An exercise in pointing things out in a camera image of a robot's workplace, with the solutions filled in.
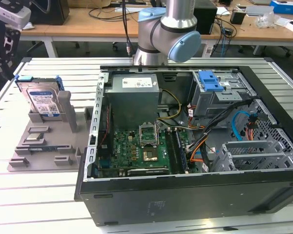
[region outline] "floor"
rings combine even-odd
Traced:
[[[20,41],[17,55],[13,59],[13,70],[17,67],[23,57],[26,57],[26,50],[32,46],[30,41]],[[86,54],[84,50],[83,42],[80,42],[80,48],[75,47],[75,43],[72,42],[56,42],[56,48],[59,57],[127,57],[126,45],[124,43],[117,44],[118,51],[112,50],[112,43],[109,42],[90,42],[89,49],[90,54]],[[226,53],[226,57],[243,57],[251,58],[256,57],[252,54],[253,48],[251,46],[244,46],[243,52],[239,53],[240,46],[231,45]],[[195,57],[201,57],[203,48],[201,48]],[[290,52],[289,57],[286,56],[284,49],[280,47],[267,46],[265,48],[264,57],[272,58],[290,77],[293,78],[293,52]],[[32,57],[47,58],[48,54],[44,46],[36,49],[31,54]],[[214,53],[213,57],[219,57],[220,53]],[[0,90],[6,83],[0,76]]]

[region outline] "yellow wire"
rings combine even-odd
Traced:
[[[178,116],[178,115],[180,114],[180,112],[181,112],[181,103],[180,103],[180,101],[178,100],[178,98],[177,98],[174,94],[172,94],[170,91],[168,91],[167,89],[163,89],[163,91],[169,93],[174,99],[176,99],[176,101],[178,102],[178,105],[179,105],[179,109],[178,109],[178,112],[177,112],[175,115],[173,115],[173,116],[160,117],[160,118],[157,118],[157,119],[162,119],[162,120],[163,120],[163,119],[172,119],[172,118],[175,118],[175,117]]]

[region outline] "chip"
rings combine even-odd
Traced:
[[[143,161],[150,162],[150,161],[157,161],[157,148],[153,147],[145,147],[143,148]]]

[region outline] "blue box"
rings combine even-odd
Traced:
[[[271,1],[270,6],[274,6],[273,12],[276,14],[291,14],[293,15],[293,1],[281,3],[278,1]]]

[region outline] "ram slot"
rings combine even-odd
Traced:
[[[180,174],[182,172],[182,163],[179,155],[176,134],[169,131],[165,131],[165,138],[171,172],[173,174]]]

